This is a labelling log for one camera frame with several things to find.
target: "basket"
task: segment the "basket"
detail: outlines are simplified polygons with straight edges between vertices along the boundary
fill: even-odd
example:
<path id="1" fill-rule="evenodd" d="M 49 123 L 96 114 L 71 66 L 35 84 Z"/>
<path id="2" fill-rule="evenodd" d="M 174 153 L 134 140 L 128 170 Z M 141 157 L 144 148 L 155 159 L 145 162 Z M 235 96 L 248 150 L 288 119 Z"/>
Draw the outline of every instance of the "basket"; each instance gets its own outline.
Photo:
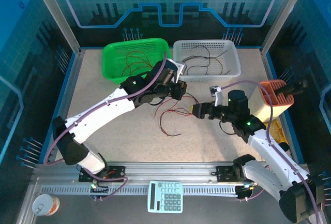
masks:
<path id="1" fill-rule="evenodd" d="M 142 59 L 146 61 L 147 57 L 150 64 L 154 66 L 158 61 L 163 60 L 164 52 L 169 58 L 171 57 L 168 43 L 160 38 L 109 44 L 102 52 L 102 74 L 114 83 L 122 83 L 129 76 L 151 70 L 146 63 L 142 62 Z"/>
<path id="2" fill-rule="evenodd" d="M 230 40 L 180 40 L 174 43 L 174 61 L 182 62 L 192 55 L 203 57 L 185 62 L 186 71 L 180 76 L 185 82 L 229 81 L 241 74 L 238 53 Z"/>

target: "glass enclosure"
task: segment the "glass enclosure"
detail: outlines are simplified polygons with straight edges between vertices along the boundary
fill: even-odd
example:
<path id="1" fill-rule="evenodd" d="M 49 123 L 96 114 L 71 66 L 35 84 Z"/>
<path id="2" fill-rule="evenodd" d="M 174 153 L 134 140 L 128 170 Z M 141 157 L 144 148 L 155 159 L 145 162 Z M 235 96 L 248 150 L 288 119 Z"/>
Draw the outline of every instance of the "glass enclosure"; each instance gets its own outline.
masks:
<path id="1" fill-rule="evenodd" d="M 298 0 L 270 56 L 277 76 L 306 79 L 308 87 L 289 108 L 304 160 L 314 173 L 330 171 L 331 0 Z"/>
<path id="2" fill-rule="evenodd" d="M 44 142 L 72 52 L 42 0 L 1 0 L 0 13 L 0 216 L 14 223 L 39 156 L 23 139 Z"/>
<path id="3" fill-rule="evenodd" d="M 57 0 L 83 47 L 160 37 L 260 46 L 284 0 Z"/>

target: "green plastic basket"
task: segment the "green plastic basket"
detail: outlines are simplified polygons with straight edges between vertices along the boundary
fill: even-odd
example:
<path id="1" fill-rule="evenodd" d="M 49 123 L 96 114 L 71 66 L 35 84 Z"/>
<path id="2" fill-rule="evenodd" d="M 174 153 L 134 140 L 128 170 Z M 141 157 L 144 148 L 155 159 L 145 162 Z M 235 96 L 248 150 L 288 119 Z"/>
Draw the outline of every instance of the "green plastic basket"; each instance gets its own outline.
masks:
<path id="1" fill-rule="evenodd" d="M 160 38 L 138 39 L 109 44 L 102 52 L 102 74 L 106 79 L 114 83 L 122 83 L 129 76 L 135 76 L 151 70 L 146 63 L 142 62 L 142 59 L 146 61 L 147 57 L 150 64 L 154 66 L 158 61 L 163 60 L 164 52 L 167 53 L 169 58 L 171 57 L 168 43 Z"/>

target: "speckled tabletop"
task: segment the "speckled tabletop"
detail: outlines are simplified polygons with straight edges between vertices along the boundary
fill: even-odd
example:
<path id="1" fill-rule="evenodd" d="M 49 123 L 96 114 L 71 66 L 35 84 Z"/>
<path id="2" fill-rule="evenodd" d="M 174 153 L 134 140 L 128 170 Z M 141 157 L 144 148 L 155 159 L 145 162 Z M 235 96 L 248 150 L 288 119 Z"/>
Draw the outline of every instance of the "speckled tabletop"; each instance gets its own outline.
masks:
<path id="1" fill-rule="evenodd" d="M 239 77 L 230 82 L 189 83 L 187 92 L 193 94 L 199 102 L 212 101 L 210 86 L 225 86 L 239 80 L 267 80 L 259 49 L 238 49 L 238 55 L 242 70 Z M 101 60 L 102 50 L 86 50 L 68 117 L 85 111 L 118 87 L 118 84 L 102 76 Z M 241 84 L 231 89 L 242 89 L 249 98 L 254 86 Z M 165 103 L 160 110 L 167 109 L 174 102 L 171 100 Z M 193 103 L 192 99 L 183 98 L 178 106 L 189 109 Z M 159 127 L 158 117 L 162 111 L 154 118 L 155 110 L 156 107 L 144 104 L 125 113 L 93 133 L 86 144 L 94 147 L 107 161 L 232 161 L 244 154 L 262 160 L 241 138 L 223 133 L 217 120 L 200 120 L 167 113 L 162 119 L 164 129 L 168 133 L 182 134 L 167 137 Z M 232 132 L 231 124 L 222 125 L 224 130 Z"/>

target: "gray metal floor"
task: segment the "gray metal floor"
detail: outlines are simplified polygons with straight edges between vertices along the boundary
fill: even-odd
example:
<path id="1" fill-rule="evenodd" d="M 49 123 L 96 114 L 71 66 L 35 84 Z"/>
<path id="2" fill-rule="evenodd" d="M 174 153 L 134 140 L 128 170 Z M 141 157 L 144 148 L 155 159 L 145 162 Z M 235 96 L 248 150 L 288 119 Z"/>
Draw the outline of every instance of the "gray metal floor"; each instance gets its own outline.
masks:
<path id="1" fill-rule="evenodd" d="M 94 202 L 90 197 L 59 196 L 57 213 L 37 217 L 36 224 L 116 223 L 116 224 L 288 224 L 277 201 L 263 192 L 248 202 L 225 197 L 184 197 L 183 213 L 147 212 L 147 196 L 117 197 Z"/>

